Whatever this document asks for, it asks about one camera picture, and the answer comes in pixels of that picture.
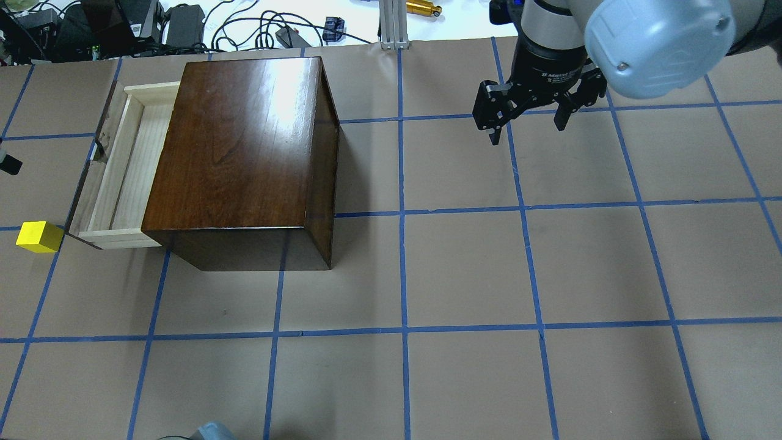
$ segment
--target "cable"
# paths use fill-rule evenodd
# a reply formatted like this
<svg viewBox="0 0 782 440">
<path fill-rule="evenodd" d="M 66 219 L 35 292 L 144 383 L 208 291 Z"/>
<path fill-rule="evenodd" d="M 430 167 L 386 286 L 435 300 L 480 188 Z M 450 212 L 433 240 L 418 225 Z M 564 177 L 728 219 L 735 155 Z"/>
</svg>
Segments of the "cable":
<svg viewBox="0 0 782 440">
<path fill-rule="evenodd" d="M 207 52 L 225 52 L 220 49 L 209 49 L 203 43 L 195 43 L 191 46 L 161 45 L 154 41 L 139 41 L 133 48 L 133 58 L 146 58 L 150 56 L 164 55 L 193 55 Z"/>
<path fill-rule="evenodd" d="M 292 25 L 295 25 L 295 26 L 312 27 L 313 29 L 316 29 L 316 30 L 317 29 L 321 29 L 321 30 L 326 29 L 325 27 L 317 26 L 317 25 L 312 24 L 312 23 L 297 23 L 297 22 L 289 22 L 289 21 L 286 21 L 286 20 L 274 20 L 274 19 L 260 18 L 260 17 L 243 17 L 243 18 L 234 18 L 233 20 L 226 21 L 225 23 L 223 23 L 216 30 L 215 35 L 217 35 L 217 33 L 219 33 L 220 31 L 224 30 L 228 25 L 230 25 L 232 23 L 237 23 L 237 22 L 240 22 L 240 21 L 252 21 L 252 20 L 257 20 L 259 23 L 261 23 L 261 26 L 263 26 L 264 25 L 264 21 L 266 21 L 267 28 L 268 28 L 268 25 L 270 23 L 285 23 L 285 24 L 292 24 Z M 371 44 L 371 41 L 364 40 L 363 38 L 359 38 L 359 37 L 357 37 L 355 35 L 347 34 L 346 32 L 335 31 L 335 33 L 337 35 L 344 35 L 344 36 L 352 38 L 354 40 L 361 41 L 362 43 Z M 213 41 L 213 44 L 212 44 L 212 48 L 213 49 L 215 49 L 214 42 L 215 41 Z"/>
<path fill-rule="evenodd" d="M 257 5 L 257 4 L 258 4 L 258 2 L 259 2 L 259 0 L 255 0 L 255 2 L 253 2 L 253 4 L 252 4 L 252 5 L 250 5 L 250 6 L 247 6 L 247 7 L 246 7 L 246 8 L 244 8 L 244 9 L 240 9 L 240 10 L 238 10 L 238 11 L 234 11 L 233 13 L 231 13 L 231 15 L 229 15 L 229 16 L 228 16 L 228 18 L 226 18 L 225 20 L 223 20 L 223 23 L 225 23 L 226 21 L 229 21 L 229 20 L 230 20 L 231 18 L 233 18 L 233 16 L 235 16 L 236 14 L 240 14 L 240 13 L 243 13 L 243 12 L 245 12 L 245 11 L 249 11 L 249 10 L 250 10 L 250 9 L 252 9 L 252 8 L 253 8 L 255 5 Z M 245 44 L 245 43 L 246 43 L 248 40 L 250 40 L 250 39 L 253 37 L 253 35 L 254 35 L 254 34 L 255 34 L 255 33 L 253 32 L 252 34 L 250 34 L 250 36 L 249 36 L 249 37 L 247 37 L 247 39 L 245 39 L 245 41 L 242 41 L 241 43 L 239 43 L 238 45 L 236 45 L 236 44 L 235 44 L 235 42 L 234 42 L 232 39 L 230 39 L 230 38 L 228 37 L 228 34 L 226 34 L 226 33 L 225 33 L 225 29 L 223 29 L 223 35 L 225 36 L 225 38 L 226 38 L 226 39 L 228 39 L 228 40 L 229 40 L 229 42 L 231 43 L 231 45 L 233 45 L 233 46 L 234 46 L 234 50 L 239 50 L 239 46 L 240 46 L 240 45 L 243 45 L 243 44 Z M 214 33 L 214 35 L 212 35 L 212 41 L 215 41 L 215 40 L 214 40 L 214 38 L 215 38 L 216 36 L 217 36 L 217 32 L 215 32 L 215 33 Z M 216 42 L 214 42 L 214 44 L 216 44 L 216 45 L 219 45 L 219 44 L 220 44 L 220 43 L 219 43 L 219 41 L 220 41 L 220 38 L 218 38 L 218 39 L 217 39 L 217 41 L 216 41 Z"/>
<path fill-rule="evenodd" d="M 217 3 L 212 9 L 209 10 L 209 12 L 206 14 L 206 18 L 203 19 L 204 25 L 206 25 L 207 22 L 209 22 L 209 17 L 212 15 L 215 9 L 219 8 L 220 5 L 227 5 L 228 3 L 233 3 L 234 0 L 223 0 L 220 3 Z"/>
<path fill-rule="evenodd" d="M 35 11 L 35 10 L 37 10 L 37 11 L 42 11 L 42 10 L 44 10 L 44 9 L 43 9 L 43 8 L 44 8 L 44 6 L 46 6 L 46 5 L 49 5 L 49 6 L 51 6 L 51 7 L 52 7 L 51 9 L 54 9 L 55 11 L 57 11 L 57 14 L 58 14 L 58 15 L 63 15 L 63 14 L 64 14 L 63 10 L 62 10 L 62 9 L 60 9 L 60 8 L 58 8 L 57 6 L 53 5 L 53 4 L 50 2 L 50 0 L 44 0 L 43 2 L 36 3 L 35 5 L 33 5 L 33 7 L 29 8 L 27 11 L 29 11 L 29 12 L 33 12 L 33 11 Z"/>
<path fill-rule="evenodd" d="M 81 0 L 76 0 L 75 2 L 71 2 L 71 3 L 68 3 L 67 5 L 65 5 L 65 7 L 63 8 L 63 15 L 65 15 L 65 13 L 68 12 L 68 8 L 70 8 L 73 5 L 78 5 L 80 3 L 81 3 Z"/>
<path fill-rule="evenodd" d="M 282 16 L 291 16 L 291 17 L 297 18 L 299 20 L 302 20 L 309 27 L 312 27 L 315 30 L 315 34 L 317 34 L 317 39 L 320 40 L 321 46 L 323 46 L 323 37 L 321 36 L 321 33 L 317 31 L 319 26 L 315 26 L 314 24 L 312 24 L 311 21 L 307 20 L 306 18 L 304 18 L 304 17 L 302 17 L 300 15 L 293 14 L 293 13 L 278 13 L 278 14 L 275 14 L 273 17 L 271 17 L 271 19 L 273 20 L 275 16 L 280 16 L 280 18 L 282 18 Z M 288 41 L 290 41 L 290 38 L 291 38 L 291 36 L 290 36 L 290 30 L 289 30 Z"/>
</svg>

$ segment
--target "blue tape line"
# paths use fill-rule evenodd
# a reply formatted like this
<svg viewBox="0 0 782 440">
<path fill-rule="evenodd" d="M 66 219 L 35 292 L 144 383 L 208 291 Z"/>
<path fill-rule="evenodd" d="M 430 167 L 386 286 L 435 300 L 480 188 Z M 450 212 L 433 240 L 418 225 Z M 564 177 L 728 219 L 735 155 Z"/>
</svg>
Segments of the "blue tape line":
<svg viewBox="0 0 782 440">
<path fill-rule="evenodd" d="M 467 326 L 416 326 L 410 333 L 458 333 L 465 331 L 518 331 L 537 330 L 537 324 L 483 324 Z"/>
<path fill-rule="evenodd" d="M 656 106 L 615 106 L 616 111 L 627 110 L 670 110 L 670 109 L 698 109 L 703 107 L 714 107 L 714 103 L 696 103 L 696 104 L 660 104 Z"/>
<path fill-rule="evenodd" d="M 300 330 L 295 332 L 295 336 L 348 336 L 354 334 L 400 334 L 402 327 L 365 327 L 358 329 L 339 329 L 339 330 Z"/>
<path fill-rule="evenodd" d="M 45 344 L 53 342 L 121 342 L 121 341 L 146 341 L 144 334 L 110 334 L 106 336 L 46 336 L 33 337 L 30 342 L 33 344 Z"/>
<path fill-rule="evenodd" d="M 745 204 L 756 202 L 753 197 L 736 197 L 733 199 L 702 199 L 702 200 L 653 200 L 644 201 L 644 206 L 670 206 L 688 204 Z"/>
<path fill-rule="evenodd" d="M 370 122 L 398 121 L 398 117 L 368 117 L 365 119 L 342 119 L 340 124 L 366 124 Z"/>
<path fill-rule="evenodd" d="M 782 201 L 782 196 L 763 197 L 764 201 Z M 755 197 L 736 197 L 731 199 L 701 199 L 701 200 L 650 200 L 644 201 L 644 206 L 676 206 L 693 204 L 745 204 L 755 203 L 758 200 Z M 637 207 L 639 203 L 631 202 L 595 202 L 581 204 L 539 204 L 526 205 L 527 211 L 539 210 L 557 210 L 557 209 L 590 209 L 602 207 Z M 518 211 L 517 206 L 490 206 L 490 207 L 444 207 L 437 209 L 412 209 L 405 210 L 405 215 L 427 215 L 427 214 L 460 214 L 469 212 L 503 212 Z M 366 212 L 340 212 L 334 214 L 335 218 L 354 218 L 354 217 L 393 217 L 399 215 L 399 211 L 366 211 Z"/>
<path fill-rule="evenodd" d="M 710 326 L 715 324 L 763 324 L 782 323 L 782 316 L 748 316 L 744 318 L 677 319 L 681 326 Z"/>
<path fill-rule="evenodd" d="M 231 333 L 156 334 L 155 341 L 208 341 L 212 339 L 260 339 L 273 337 L 272 331 L 248 331 Z"/>
<path fill-rule="evenodd" d="M 782 104 L 782 99 L 772 99 L 770 101 L 742 101 L 742 102 L 735 102 L 735 103 L 722 103 L 722 102 L 719 103 L 719 105 L 723 106 L 723 107 L 725 107 L 725 106 L 731 106 L 731 107 L 734 107 L 734 106 L 769 106 L 769 105 L 770 106 L 774 106 L 774 105 L 779 105 L 779 104 Z"/>
<path fill-rule="evenodd" d="M 439 209 L 414 209 L 405 211 L 405 215 L 427 214 L 465 214 L 472 212 L 507 212 L 518 211 L 518 206 L 494 206 L 494 207 L 445 207 Z"/>
<path fill-rule="evenodd" d="M 113 81 L 116 81 L 120 77 L 120 69 L 122 69 L 122 57 L 117 59 L 117 67 L 114 69 Z"/>
<path fill-rule="evenodd" d="M 404 246 L 404 87 L 402 77 L 402 49 L 396 50 L 396 95 L 397 95 L 397 152 L 399 167 L 399 275 L 400 308 L 402 320 L 402 394 L 404 402 L 404 438 L 411 440 L 412 423 L 410 418 L 410 345 L 407 336 L 407 259 Z"/>
<path fill-rule="evenodd" d="M 274 403 L 274 378 L 277 373 L 277 347 L 279 345 L 280 316 L 282 315 L 282 290 L 285 285 L 285 263 L 288 260 L 288 245 L 290 233 L 285 234 L 285 244 L 280 257 L 280 270 L 277 274 L 277 299 L 274 303 L 274 334 L 271 338 L 271 354 L 269 355 L 269 378 L 266 386 L 266 412 L 264 414 L 264 440 L 271 435 L 271 406 Z"/>
<path fill-rule="evenodd" d="M 539 204 L 524 206 L 527 211 L 538 211 L 547 209 L 589 209 L 593 207 L 628 207 L 638 206 L 638 202 L 598 202 L 589 204 Z"/>
<path fill-rule="evenodd" d="M 497 40 L 491 38 L 492 50 L 494 52 L 494 62 L 497 65 L 497 76 L 500 83 L 504 83 L 502 75 L 502 64 L 500 63 L 500 53 L 497 51 Z M 516 150 L 513 142 L 513 128 L 508 125 L 508 145 L 511 151 L 511 166 L 513 167 L 513 180 L 516 187 L 516 196 L 520 207 L 522 220 L 522 235 L 524 237 L 524 250 L 527 257 L 527 269 L 529 270 L 529 283 L 533 293 L 533 304 L 535 306 L 535 324 L 538 330 L 538 344 L 540 346 L 540 362 L 543 369 L 543 384 L 546 388 L 546 400 L 548 404 L 548 416 L 551 422 L 551 434 L 554 440 L 559 440 L 559 427 L 557 423 L 557 411 L 554 406 L 554 390 L 551 386 L 551 371 L 548 365 L 548 350 L 546 348 L 545 327 L 543 325 L 543 312 L 540 308 L 540 296 L 537 288 L 537 278 L 535 275 L 535 263 L 533 260 L 532 246 L 529 242 L 529 229 L 527 224 L 527 214 L 524 205 L 524 194 L 522 184 L 518 177 L 518 162 L 516 161 Z"/>
<path fill-rule="evenodd" d="M 745 316 L 730 318 L 697 318 L 677 319 L 676 324 L 681 326 L 711 326 L 722 324 L 763 324 L 782 323 L 782 316 Z M 582 323 L 545 323 L 546 330 L 567 329 L 602 329 L 623 327 L 657 327 L 668 326 L 669 320 L 648 321 L 595 321 Z M 457 333 L 457 332 L 482 332 L 482 331 L 519 331 L 538 330 L 537 324 L 472 324 L 460 326 L 409 326 L 405 333 Z M 401 334 L 402 327 L 361 327 L 333 330 L 285 330 L 285 331 L 251 331 L 234 333 L 199 333 L 199 334 L 156 334 L 154 341 L 210 341 L 217 339 L 264 339 L 271 337 L 328 337 L 350 336 L 360 334 Z M 104 341 L 146 341 L 145 335 L 106 335 L 106 336 L 55 336 L 55 337 L 0 337 L 0 344 L 21 344 L 29 341 L 31 344 L 45 344 L 53 342 L 104 342 Z"/>
<path fill-rule="evenodd" d="M 432 119 L 466 119 L 472 117 L 471 114 L 433 114 L 426 116 L 405 116 L 404 121 L 429 121 Z"/>
<path fill-rule="evenodd" d="M 8 397 L 5 399 L 5 406 L 3 406 L 2 415 L 0 416 L 0 434 L 2 434 L 3 427 L 5 426 L 5 420 L 8 417 L 8 411 L 11 410 L 11 401 L 13 400 L 13 395 L 16 393 L 16 386 L 19 384 L 19 378 L 22 376 L 22 369 L 24 368 L 24 363 L 27 360 L 27 353 L 30 351 L 30 343 L 33 339 L 33 335 L 35 334 L 35 327 L 38 326 L 38 319 L 41 318 L 41 310 L 44 308 L 44 302 L 46 301 L 49 286 L 52 284 L 52 277 L 54 276 L 54 271 L 57 267 L 58 260 L 59 252 L 56 252 L 54 254 L 54 258 L 52 258 L 52 264 L 49 266 L 49 271 L 46 275 L 46 282 L 44 283 L 41 297 L 38 299 L 38 306 L 35 308 L 33 320 L 30 323 L 30 329 L 27 331 L 27 338 L 24 342 L 24 347 L 22 348 L 22 355 L 19 357 L 19 363 L 16 365 L 16 372 L 13 375 L 11 388 L 8 391 Z"/>
<path fill-rule="evenodd" d="M 334 214 L 334 218 L 393 217 L 394 215 L 399 215 L 399 211 L 339 212 Z"/>
<path fill-rule="evenodd" d="M 572 330 L 572 329 L 613 329 L 627 327 L 659 327 L 669 326 L 669 320 L 652 321 L 607 321 L 603 323 L 551 323 L 545 324 L 546 330 Z"/>
<path fill-rule="evenodd" d="M 690 400 L 692 401 L 695 420 L 698 422 L 698 429 L 701 432 L 701 438 L 703 440 L 707 440 L 708 433 L 706 431 L 706 425 L 703 421 L 703 415 L 701 414 L 701 406 L 700 403 L 698 403 L 698 395 L 695 392 L 695 386 L 690 374 L 690 366 L 687 362 L 687 355 L 684 353 L 684 345 L 681 340 L 681 335 L 679 334 L 679 327 L 676 325 L 676 314 L 673 312 L 671 297 L 668 292 L 668 286 L 665 282 L 665 275 L 663 275 L 662 272 L 662 264 L 660 263 L 657 246 L 655 245 L 655 238 L 652 236 L 651 227 L 649 226 L 649 218 L 647 217 L 646 208 L 644 207 L 644 200 L 641 198 L 640 189 L 638 188 L 638 181 L 635 176 L 635 171 L 633 170 L 633 163 L 630 161 L 630 153 L 628 152 L 625 137 L 622 133 L 622 127 L 619 125 L 619 118 L 617 117 L 617 113 L 614 108 L 614 102 L 611 98 L 611 93 L 606 92 L 605 97 L 608 100 L 608 107 L 611 109 L 611 117 L 614 121 L 616 135 L 619 138 L 619 145 L 622 147 L 622 155 L 625 159 L 627 172 L 630 175 L 630 182 L 633 184 L 633 192 L 635 193 L 636 200 L 638 202 L 638 211 L 640 212 L 641 221 L 644 223 L 644 231 L 646 232 L 646 238 L 649 242 L 649 249 L 651 251 L 652 260 L 655 263 L 655 270 L 657 271 L 657 278 L 660 283 L 660 289 L 662 290 L 663 300 L 665 301 L 665 308 L 668 311 L 669 323 L 671 329 L 673 330 L 673 338 L 676 341 L 676 350 L 679 352 L 679 360 L 682 365 L 682 371 L 684 372 L 684 380 L 687 382 L 687 390 L 690 393 Z"/>
<path fill-rule="evenodd" d="M 761 211 L 763 211 L 763 217 L 766 218 L 766 223 L 769 225 L 771 236 L 774 238 L 774 243 L 777 244 L 777 251 L 779 251 L 780 255 L 782 255 L 782 240 L 780 239 L 780 234 L 777 232 L 777 227 L 774 225 L 774 222 L 771 219 L 771 214 L 769 213 L 769 208 L 766 206 L 766 202 L 763 200 L 763 195 L 760 193 L 758 183 L 755 181 L 755 177 L 752 175 L 752 171 L 749 169 L 749 164 L 747 164 L 747 160 L 744 158 L 744 153 L 741 152 L 741 146 L 739 146 L 738 141 L 736 140 L 736 135 L 734 134 L 733 129 L 730 127 L 728 118 L 725 115 L 725 110 L 723 109 L 722 104 L 717 97 L 717 92 L 714 90 L 712 81 L 708 79 L 708 75 L 706 75 L 704 78 L 706 79 L 708 91 L 712 94 L 712 98 L 714 99 L 714 104 L 717 105 L 719 118 L 722 119 L 725 130 L 728 133 L 728 137 L 730 137 L 730 143 L 733 144 L 736 155 L 738 156 L 738 160 L 741 162 L 741 167 L 744 169 L 744 173 L 747 175 L 749 185 L 752 187 L 752 191 L 755 193 L 755 199 L 757 200 L 758 204 L 760 204 Z"/>
<path fill-rule="evenodd" d="M 138 404 L 142 399 L 142 389 L 144 388 L 144 378 L 146 376 L 146 367 L 149 363 L 149 351 L 152 348 L 152 341 L 155 335 L 155 325 L 157 324 L 157 313 L 160 310 L 160 299 L 163 297 L 163 289 L 166 285 L 166 274 L 168 274 L 168 263 L 171 260 L 171 250 L 166 250 L 166 256 L 163 257 L 163 268 L 160 270 L 160 281 L 157 284 L 157 293 L 155 295 L 155 305 L 152 307 L 152 316 L 149 319 L 149 330 L 147 331 L 146 343 L 144 344 L 144 357 L 142 358 L 141 369 L 138 371 L 138 383 L 133 398 L 133 409 L 131 410 L 131 422 L 127 426 L 127 440 L 133 440 L 133 431 L 136 428 L 136 416 L 138 415 Z"/>
<path fill-rule="evenodd" d="M 24 92 L 27 90 L 27 85 L 30 83 L 30 77 L 33 76 L 33 70 L 35 70 L 35 64 L 30 66 L 30 71 L 27 72 L 27 77 L 24 78 L 22 89 L 19 90 L 19 96 L 16 97 L 16 102 L 13 104 L 13 108 L 11 109 L 11 114 L 8 116 L 8 121 L 5 123 L 5 127 L 2 129 L 2 134 L 0 135 L 0 138 L 5 139 L 5 135 L 8 134 L 8 129 L 11 127 L 11 121 L 13 121 L 13 117 L 16 115 L 16 109 L 19 108 L 19 103 L 22 102 L 22 96 L 24 95 Z"/>
<path fill-rule="evenodd" d="M 9 136 L 3 141 L 29 141 L 36 139 L 94 138 L 95 133 L 67 133 L 64 135 Z"/>
<path fill-rule="evenodd" d="M 782 101 L 749 101 L 746 103 L 722 103 L 723 106 L 762 106 L 762 105 L 774 105 L 774 104 L 782 104 Z M 697 108 L 703 108 L 703 107 L 715 107 L 716 105 L 713 103 L 695 103 L 695 104 L 661 104 L 656 106 L 621 106 L 621 107 L 614 107 L 615 111 L 633 111 L 633 110 L 668 110 L 668 109 L 697 109 Z M 579 110 L 579 112 L 582 113 L 591 113 L 591 112 L 610 112 L 611 108 L 609 107 L 584 107 Z M 546 110 L 527 110 L 524 112 L 524 115 L 528 114 L 555 114 L 557 113 L 556 109 L 546 109 Z M 464 119 L 472 117 L 471 114 L 432 114 L 432 115 L 422 115 L 422 116 L 399 116 L 399 117 L 368 117 L 363 119 L 344 119 L 341 120 L 340 124 L 366 124 L 371 122 L 387 122 L 387 121 L 429 121 L 429 120 L 438 120 L 438 119 Z"/>
</svg>

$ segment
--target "drawer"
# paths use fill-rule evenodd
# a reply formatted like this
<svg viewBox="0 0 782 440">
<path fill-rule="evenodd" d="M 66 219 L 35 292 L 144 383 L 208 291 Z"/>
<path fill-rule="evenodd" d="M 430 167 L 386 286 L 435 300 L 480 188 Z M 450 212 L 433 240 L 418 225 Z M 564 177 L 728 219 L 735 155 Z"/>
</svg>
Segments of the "drawer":
<svg viewBox="0 0 782 440">
<path fill-rule="evenodd" d="M 66 229 L 100 249 L 160 246 L 142 233 L 179 82 L 115 83 Z"/>
<path fill-rule="evenodd" d="M 201 270 L 325 270 L 339 141 L 320 58 L 188 63 L 115 83 L 66 231 Z"/>
</svg>

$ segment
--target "yellow block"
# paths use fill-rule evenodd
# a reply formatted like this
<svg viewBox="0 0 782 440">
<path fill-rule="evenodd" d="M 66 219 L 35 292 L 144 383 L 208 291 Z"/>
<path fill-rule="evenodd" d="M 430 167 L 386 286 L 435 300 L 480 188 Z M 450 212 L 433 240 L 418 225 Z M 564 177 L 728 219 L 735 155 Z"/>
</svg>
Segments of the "yellow block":
<svg viewBox="0 0 782 440">
<path fill-rule="evenodd" d="M 59 250 L 65 232 L 49 222 L 25 222 L 16 238 L 16 245 L 38 254 Z"/>
</svg>

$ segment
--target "black cable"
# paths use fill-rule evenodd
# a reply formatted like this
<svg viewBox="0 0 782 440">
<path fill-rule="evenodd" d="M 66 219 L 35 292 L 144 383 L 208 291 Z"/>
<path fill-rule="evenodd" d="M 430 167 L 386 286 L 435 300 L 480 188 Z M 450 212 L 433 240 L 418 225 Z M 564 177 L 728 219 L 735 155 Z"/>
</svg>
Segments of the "black cable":
<svg viewBox="0 0 782 440">
<path fill-rule="evenodd" d="M 48 57 L 44 53 L 44 49 L 41 47 L 41 45 L 38 44 L 38 42 L 30 35 L 29 32 L 27 32 L 27 29 L 25 29 L 24 26 L 22 26 L 22 24 L 19 23 L 19 21 L 16 19 L 16 17 L 13 14 L 10 13 L 11 12 L 11 8 L 9 8 L 8 3 L 6 3 L 5 0 L 0 0 L 0 2 L 2 2 L 2 4 L 5 6 L 5 8 L 3 8 L 3 9 L 9 12 L 8 14 L 5 15 L 5 17 L 7 17 L 8 20 L 11 20 L 16 26 L 18 26 L 18 28 L 27 36 L 27 38 L 29 38 L 28 42 L 32 43 L 34 49 L 36 51 L 38 51 L 38 55 L 41 56 L 40 59 L 44 60 L 44 61 L 48 61 Z"/>
<path fill-rule="evenodd" d="M 206 18 L 203 19 L 203 24 L 206 26 L 206 23 L 209 21 L 209 17 L 212 15 L 215 9 L 219 8 L 220 5 L 227 5 L 228 3 L 233 3 L 234 0 L 223 0 L 220 3 L 217 3 L 212 9 L 209 10 L 209 12 L 206 14 Z"/>
<path fill-rule="evenodd" d="M 216 30 L 215 34 L 219 33 L 223 29 L 225 29 L 229 24 L 237 23 L 239 21 L 250 21 L 250 20 L 257 20 L 257 21 L 259 21 L 262 24 L 263 24 L 264 21 L 267 21 L 267 24 L 269 24 L 269 23 L 286 23 L 286 24 L 292 24 L 292 25 L 295 25 L 295 26 L 312 27 L 314 29 L 327 29 L 326 27 L 317 26 L 317 25 L 311 24 L 311 23 L 297 23 L 297 22 L 289 22 L 289 21 L 286 21 L 286 20 L 272 20 L 272 19 L 268 19 L 268 18 L 259 18 L 259 17 L 243 17 L 243 18 L 234 18 L 233 20 L 226 21 L 225 23 L 223 23 Z M 344 36 L 346 36 L 348 38 L 353 38 L 354 40 L 361 41 L 362 43 L 371 44 L 371 41 L 364 40 L 363 38 L 359 38 L 359 37 L 357 37 L 355 35 L 347 34 L 346 32 L 335 31 L 335 33 L 337 35 L 344 35 Z"/>
<path fill-rule="evenodd" d="M 302 21 L 303 21 L 304 23 L 306 23 L 306 24 L 307 24 L 309 27 L 312 27 L 312 28 L 315 30 L 315 34 L 317 34 L 317 39 L 318 39 L 318 40 L 320 40 L 320 42 L 321 42 L 321 46 L 323 46 L 323 37 L 321 36 L 321 33 L 317 31 L 317 29 L 318 29 L 319 27 L 318 27 L 318 26 L 315 26 L 314 24 L 312 24 L 312 22 L 311 22 L 311 21 L 307 20 L 306 18 L 304 18 L 304 17 L 302 17 L 302 16 L 300 16 L 300 15 L 296 15 L 296 14 L 293 14 L 293 13 L 279 13 L 279 14 L 275 14 L 275 16 L 277 16 L 277 15 L 279 15 L 281 18 L 282 18 L 282 16 L 284 16 L 284 15 L 285 15 L 285 16 L 291 16 L 291 17 L 297 18 L 297 19 L 299 19 L 299 20 L 302 20 Z"/>
<path fill-rule="evenodd" d="M 229 15 L 229 16 L 228 16 L 228 18 L 226 18 L 225 20 L 223 20 L 223 23 L 225 23 L 226 21 L 229 21 L 229 20 L 230 20 L 231 18 L 233 18 L 233 16 L 235 16 L 236 14 L 243 13 L 243 12 L 245 12 L 245 11 L 249 11 L 249 10 L 250 10 L 250 9 L 252 9 L 252 8 L 253 8 L 255 5 L 257 5 L 257 4 L 258 4 L 258 2 L 259 2 L 259 0 L 255 0 L 255 2 L 253 2 L 253 4 L 252 4 L 252 5 L 250 5 L 250 6 L 246 7 L 246 8 L 244 8 L 244 9 L 240 9 L 240 10 L 238 10 L 238 11 L 234 11 L 233 13 L 231 13 L 231 15 Z M 225 29 L 223 29 L 223 35 L 224 35 L 226 38 L 228 38 L 228 34 L 226 34 L 226 33 L 225 33 Z M 215 32 L 215 33 L 214 33 L 214 35 L 212 35 L 212 41 L 214 41 L 214 38 L 215 38 L 216 36 L 217 36 L 217 32 Z M 243 42 L 239 43 L 239 45 L 243 45 L 244 43 L 246 43 L 246 42 L 247 42 L 247 40 L 250 40 L 250 38 L 251 38 L 252 36 L 253 36 L 253 35 L 251 34 L 249 37 L 247 37 L 247 39 L 246 39 L 245 41 L 243 41 Z M 239 50 L 239 47 L 235 45 L 235 46 L 234 46 L 234 50 Z"/>
<path fill-rule="evenodd" d="M 37 11 L 42 11 L 42 10 L 44 10 L 44 9 L 43 9 L 43 8 L 44 8 L 44 6 L 46 6 L 46 5 L 49 5 L 49 6 L 51 6 L 51 7 L 52 7 L 52 9 L 54 9 L 55 11 L 57 11 L 57 14 L 58 14 L 58 15 L 63 15 L 63 14 L 64 14 L 63 10 L 62 10 L 62 9 L 60 9 L 60 8 L 58 8 L 57 6 L 53 5 L 53 4 L 50 2 L 50 0 L 44 0 L 43 2 L 36 3 L 36 4 L 35 4 L 35 5 L 33 5 L 31 8 L 29 8 L 27 11 L 28 11 L 28 12 L 33 12 L 33 11 L 36 11 L 36 10 L 37 10 Z"/>
<path fill-rule="evenodd" d="M 65 5 L 65 7 L 63 8 L 63 15 L 65 15 L 65 13 L 68 12 L 68 8 L 70 8 L 73 5 L 78 5 L 80 3 L 81 3 L 81 0 L 76 0 L 75 2 L 71 2 L 71 3 L 68 3 L 67 5 Z"/>
</svg>

